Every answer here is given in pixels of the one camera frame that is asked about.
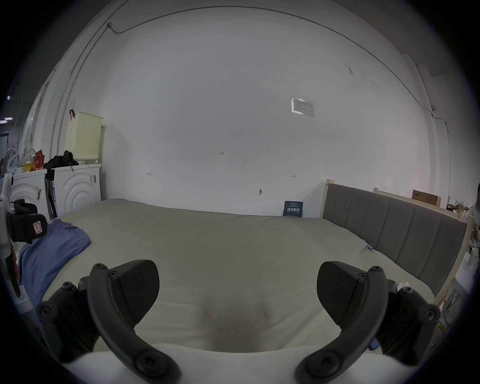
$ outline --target gray upholstered headboard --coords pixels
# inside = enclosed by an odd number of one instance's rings
[[[373,243],[434,295],[453,267],[467,227],[432,209],[338,184],[328,185],[323,218]]]

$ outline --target bed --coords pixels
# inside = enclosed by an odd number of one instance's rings
[[[64,281],[77,284],[95,263],[112,268],[150,259],[158,268],[160,292],[136,326],[137,335],[150,344],[220,352],[321,348],[335,339],[340,329],[316,294],[324,261],[363,270],[380,265],[387,278],[408,282],[434,302],[466,232],[465,223],[439,212],[336,184],[327,185],[322,218],[106,200],[61,219],[83,229],[91,245],[59,271],[44,299]],[[424,219],[438,222],[434,235],[418,232]],[[422,238],[431,244],[422,245]],[[106,349],[97,342],[96,350]]]

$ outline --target wall-mounted cable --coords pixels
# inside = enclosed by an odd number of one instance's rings
[[[108,23],[107,24],[107,28],[110,28],[112,30],[113,33],[115,33],[116,35],[121,35],[122,33],[125,33],[127,31],[130,31],[138,26],[141,26],[143,24],[146,24],[146,23],[149,23],[151,21],[154,21],[154,20],[158,20],[158,19],[161,19],[163,17],[167,17],[167,16],[172,16],[172,15],[175,15],[175,14],[178,14],[178,13],[183,13],[183,12],[190,12],[190,11],[197,11],[197,10],[202,10],[202,9],[214,9],[214,8],[247,8],[247,9],[256,9],[256,10],[263,10],[263,11],[270,11],[270,12],[276,12],[276,13],[281,13],[281,14],[285,14],[285,15],[288,15],[288,16],[292,16],[292,17],[296,17],[297,19],[301,19],[301,20],[305,20],[305,21],[308,21],[310,23],[313,23],[313,24],[316,24],[322,28],[325,28],[325,29],[328,29],[329,31],[331,32],[334,32],[336,33],[337,35],[340,35],[342,36],[343,38],[347,39],[348,41],[352,42],[353,44],[355,44],[356,46],[360,47],[361,49],[363,49],[365,52],[367,52],[369,55],[371,55],[374,59],[376,59],[379,63],[381,63],[385,68],[387,68],[389,70],[389,72],[397,78],[397,80],[403,85],[403,87],[408,91],[408,93],[410,93],[410,95],[414,98],[414,100],[417,102],[417,104],[419,105],[420,108],[422,108],[423,110],[426,110],[430,113],[430,115],[432,116],[433,119],[436,119],[436,120],[442,120],[444,123],[445,123],[445,127],[446,127],[446,131],[447,131],[447,143],[448,143],[448,162],[449,162],[449,175],[448,175],[448,199],[450,199],[450,178],[451,178],[451,160],[450,160],[450,138],[449,138],[449,132],[448,132],[448,125],[447,125],[447,122],[445,121],[445,119],[443,118],[439,118],[439,117],[435,117],[433,115],[433,111],[431,111],[429,108],[425,108],[421,103],[420,101],[415,97],[415,95],[410,91],[410,89],[405,85],[405,83],[397,76],[397,74],[395,72],[393,72],[383,61],[381,61],[378,57],[376,57],[373,53],[371,53],[367,48],[361,46],[359,43],[357,43],[356,41],[352,40],[351,38],[345,36],[344,34],[330,28],[330,27],[327,27],[323,24],[320,24],[314,20],[311,20],[311,19],[308,19],[306,17],[303,17],[303,16],[298,16],[298,15],[295,15],[293,13],[289,13],[289,12],[285,12],[285,11],[279,11],[279,10],[275,10],[275,9],[271,9],[271,8],[264,8],[264,7],[253,7],[253,6],[243,6],[243,5],[212,5],[212,6],[205,6],[205,7],[196,7],[196,8],[189,8],[189,9],[185,9],[185,10],[181,10],[181,11],[175,11],[175,12],[170,12],[170,13],[166,13],[164,15],[161,15],[161,16],[157,16],[157,17],[153,17],[151,19],[148,19],[148,20],[145,20],[141,23],[138,23],[136,25],[133,25],[127,29],[124,29],[123,31],[116,31],[115,29],[113,29],[112,27],[112,23]]]

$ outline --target pen mark on wall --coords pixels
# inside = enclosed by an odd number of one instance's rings
[[[350,65],[348,63],[344,63],[345,66],[348,68],[348,70],[350,71],[350,74],[353,74],[353,71],[352,69],[350,68]]]

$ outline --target blue cloth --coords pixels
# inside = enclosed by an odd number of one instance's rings
[[[34,308],[61,268],[89,245],[90,238],[80,228],[55,219],[44,237],[22,248],[18,264],[20,284]]]

